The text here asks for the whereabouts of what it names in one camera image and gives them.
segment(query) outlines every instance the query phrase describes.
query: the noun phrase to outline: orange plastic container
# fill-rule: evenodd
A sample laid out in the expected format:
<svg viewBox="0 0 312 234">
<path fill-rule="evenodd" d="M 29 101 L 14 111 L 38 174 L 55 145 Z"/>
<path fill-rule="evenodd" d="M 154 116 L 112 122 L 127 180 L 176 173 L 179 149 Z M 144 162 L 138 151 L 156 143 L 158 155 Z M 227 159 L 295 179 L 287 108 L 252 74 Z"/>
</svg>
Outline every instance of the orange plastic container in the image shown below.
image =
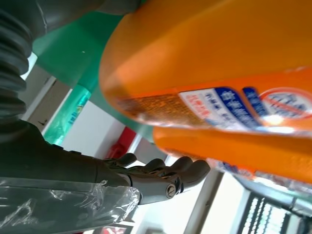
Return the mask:
<svg viewBox="0 0 312 234">
<path fill-rule="evenodd" d="M 100 84 L 144 123 L 310 134 L 310 9 L 310 0 L 149 0 L 113 33 Z"/>
</svg>

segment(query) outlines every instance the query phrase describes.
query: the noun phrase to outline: orange plastic jug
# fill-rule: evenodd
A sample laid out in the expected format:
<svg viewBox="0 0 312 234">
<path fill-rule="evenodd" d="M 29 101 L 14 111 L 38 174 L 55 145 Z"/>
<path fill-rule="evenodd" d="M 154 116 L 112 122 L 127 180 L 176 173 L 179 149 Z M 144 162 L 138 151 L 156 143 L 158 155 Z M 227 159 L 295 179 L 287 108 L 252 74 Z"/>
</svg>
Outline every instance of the orange plastic jug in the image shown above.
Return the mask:
<svg viewBox="0 0 312 234">
<path fill-rule="evenodd" d="M 310 9 L 310 0 L 148 0 L 113 33 L 100 88 L 143 123 L 310 136 Z"/>
<path fill-rule="evenodd" d="M 250 179 L 274 174 L 312 184 L 310 138 L 155 127 L 154 142 L 169 154 L 207 159 L 211 167 Z"/>
</svg>

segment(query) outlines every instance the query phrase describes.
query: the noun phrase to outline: metal bolt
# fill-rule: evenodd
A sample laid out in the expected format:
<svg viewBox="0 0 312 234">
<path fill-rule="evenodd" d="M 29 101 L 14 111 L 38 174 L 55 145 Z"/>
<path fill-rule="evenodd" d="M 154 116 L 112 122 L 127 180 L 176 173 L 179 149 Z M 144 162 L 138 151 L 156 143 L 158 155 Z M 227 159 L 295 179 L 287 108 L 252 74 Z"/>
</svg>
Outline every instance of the metal bolt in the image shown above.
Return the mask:
<svg viewBox="0 0 312 234">
<path fill-rule="evenodd" d="M 173 198 L 175 195 L 175 186 L 174 184 L 169 184 L 166 189 L 166 196 L 168 199 Z"/>
</svg>

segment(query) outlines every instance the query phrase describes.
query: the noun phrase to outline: plastic wrap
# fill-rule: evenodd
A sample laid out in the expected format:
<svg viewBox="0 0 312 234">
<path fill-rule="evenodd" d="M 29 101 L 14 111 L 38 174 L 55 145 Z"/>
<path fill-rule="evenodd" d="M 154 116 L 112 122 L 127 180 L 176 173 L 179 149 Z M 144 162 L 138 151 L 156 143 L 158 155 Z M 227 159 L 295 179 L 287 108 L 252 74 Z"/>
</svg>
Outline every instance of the plastic wrap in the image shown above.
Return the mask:
<svg viewBox="0 0 312 234">
<path fill-rule="evenodd" d="M 0 233 L 74 233 L 118 223 L 138 190 L 100 184 L 0 178 Z"/>
</svg>

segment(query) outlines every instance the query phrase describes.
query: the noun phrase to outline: metal grille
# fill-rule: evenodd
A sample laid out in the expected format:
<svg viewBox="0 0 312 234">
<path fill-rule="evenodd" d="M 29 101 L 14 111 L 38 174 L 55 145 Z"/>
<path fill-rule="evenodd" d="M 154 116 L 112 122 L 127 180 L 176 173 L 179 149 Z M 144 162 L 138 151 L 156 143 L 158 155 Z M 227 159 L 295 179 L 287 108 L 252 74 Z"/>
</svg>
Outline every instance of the metal grille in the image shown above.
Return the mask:
<svg viewBox="0 0 312 234">
<path fill-rule="evenodd" d="M 285 225 L 288 225 L 285 222 L 286 210 L 270 204 L 265 198 L 253 197 L 249 205 L 238 234 L 283 234 Z"/>
</svg>

